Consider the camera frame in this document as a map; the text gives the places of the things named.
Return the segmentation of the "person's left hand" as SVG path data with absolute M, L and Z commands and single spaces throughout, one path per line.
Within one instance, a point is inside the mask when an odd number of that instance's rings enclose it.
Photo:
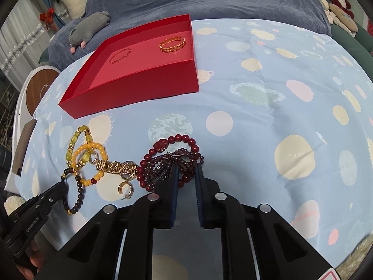
M 37 272 L 39 272 L 45 262 L 45 255 L 43 251 L 39 249 L 38 244 L 34 240 L 32 240 L 30 243 L 30 249 L 31 253 L 28 256 L 29 261 L 33 267 L 37 268 Z M 19 264 L 17 264 L 16 266 L 25 279 L 34 279 L 35 274 L 29 268 L 21 266 Z

